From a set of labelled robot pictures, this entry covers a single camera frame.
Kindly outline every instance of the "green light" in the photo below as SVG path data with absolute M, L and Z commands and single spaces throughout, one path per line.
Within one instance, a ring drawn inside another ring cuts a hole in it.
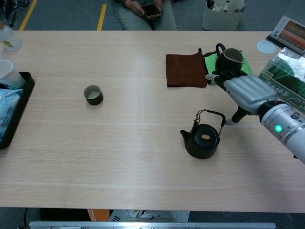
M 276 125 L 274 129 L 276 132 L 281 132 L 283 128 L 280 125 Z

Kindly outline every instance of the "brown cloth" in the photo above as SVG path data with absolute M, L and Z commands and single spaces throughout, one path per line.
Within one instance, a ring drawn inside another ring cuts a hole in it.
M 194 55 L 166 55 L 168 87 L 203 87 L 207 85 L 204 58 L 201 52 Z

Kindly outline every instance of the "green mat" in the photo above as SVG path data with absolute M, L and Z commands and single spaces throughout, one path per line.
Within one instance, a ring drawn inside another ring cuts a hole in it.
M 244 60 L 245 60 L 245 63 L 242 66 L 242 71 L 244 71 L 248 75 L 252 75 L 253 73 L 252 73 L 251 67 L 250 67 L 249 62 L 248 62 L 248 60 L 247 60 L 247 58 L 246 58 L 246 56 L 244 55 L 243 52 L 242 52 L 242 55 L 243 55 Z M 215 71 L 216 60 L 217 60 L 217 54 L 216 53 L 204 58 L 205 65 L 206 65 L 206 68 L 207 68 L 209 74 L 211 74 L 212 72 Z

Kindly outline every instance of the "yellow floor line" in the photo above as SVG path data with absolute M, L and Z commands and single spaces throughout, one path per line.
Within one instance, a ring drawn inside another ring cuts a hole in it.
M 107 8 L 107 5 L 103 4 L 99 24 L 97 26 L 97 31 L 101 31 L 102 28 L 103 28 L 103 22 L 104 22 L 104 17 L 105 17 L 105 13 L 106 13 L 106 8 Z
M 32 12 L 34 10 L 34 7 L 35 7 L 36 3 L 37 3 L 37 0 L 33 0 L 31 6 L 29 8 L 29 11 L 28 11 L 27 15 L 25 16 L 25 18 L 23 20 L 23 23 L 21 24 L 19 30 L 24 30 L 24 28 L 27 25 L 28 20 L 29 20 L 29 18 L 30 18 L 31 14 L 32 14 Z

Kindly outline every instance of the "gray pants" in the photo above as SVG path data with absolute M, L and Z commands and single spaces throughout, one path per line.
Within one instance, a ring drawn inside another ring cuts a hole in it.
M 141 5 L 153 4 L 153 0 L 137 0 Z M 124 30 L 163 30 L 176 31 L 176 22 L 173 15 L 172 5 L 170 0 L 164 0 L 163 14 L 156 21 L 148 21 L 141 18 L 131 10 L 127 9 L 122 4 L 111 0 L 113 10 L 118 15 L 120 23 Z

